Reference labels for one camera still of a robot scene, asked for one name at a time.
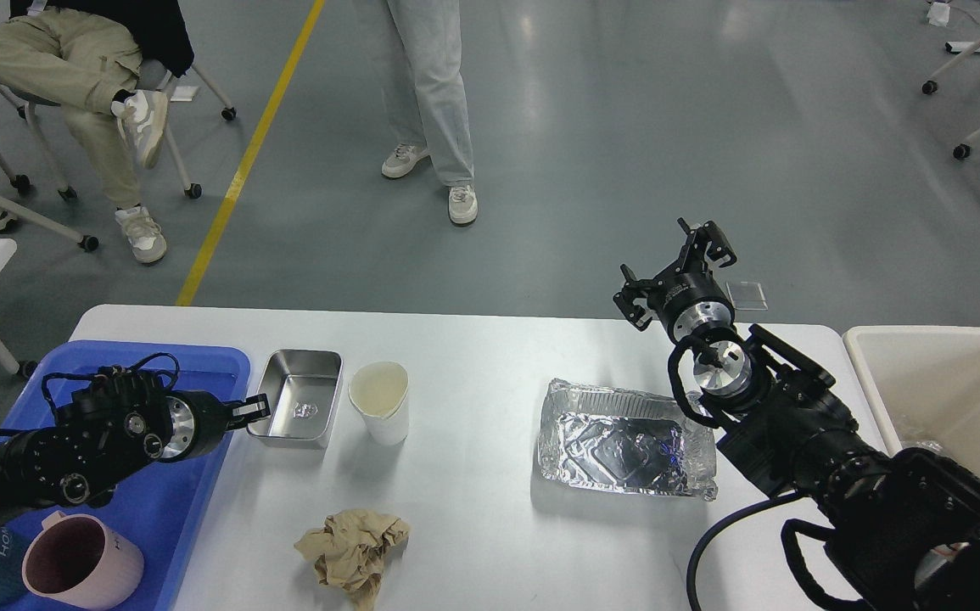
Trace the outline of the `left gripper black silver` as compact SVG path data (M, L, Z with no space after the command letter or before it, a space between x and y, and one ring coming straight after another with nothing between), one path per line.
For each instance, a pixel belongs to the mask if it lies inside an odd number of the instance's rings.
M166 403L171 437L161 450L161 461L208 455L218 447L227 430L245 429L272 416L265 392L242 400L221 401L203 390L172 391Z

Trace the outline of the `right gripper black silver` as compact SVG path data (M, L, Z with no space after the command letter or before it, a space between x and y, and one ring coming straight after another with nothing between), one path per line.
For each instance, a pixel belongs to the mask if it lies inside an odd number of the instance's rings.
M629 266L621 264L622 289L613 303L622 317L637 330L645 330L652 311L640 301L658 293L658 318L673 343L700 328L734 328L736 313L729 298L714 281L711 264L727 268L737 263L737 255L725 233L714 221L691 226L679 217L677 224L686 239L672 273L656 279L638 279Z

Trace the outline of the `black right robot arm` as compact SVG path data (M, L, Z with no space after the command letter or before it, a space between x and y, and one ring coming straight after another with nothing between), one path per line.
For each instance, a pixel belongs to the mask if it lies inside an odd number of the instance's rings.
M667 371L685 417L721 429L717 449L764 492L697 542L696 572L712 539L738 519L809 498L828 526L788 519L781 545L804 595L823 610L980 610L980 479L928 449L892 457L866 444L835 380L818 363L754 324L735 326L733 303L710 264L736 255L714 221L680 219L685 243L658 275L621 266L615 305L634 328L660 321L675 346Z

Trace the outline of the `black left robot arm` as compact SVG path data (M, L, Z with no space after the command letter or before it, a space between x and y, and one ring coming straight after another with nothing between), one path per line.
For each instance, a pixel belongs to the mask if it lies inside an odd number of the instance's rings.
M48 373L81 380L67 405L52 405L53 424L0 429L0 526L48 507L96 507L122 480L156 462L207 455L226 433L272 414L267 395L219 400L203 390L176 388L179 372L149 370L147 360L106 365L94 373Z

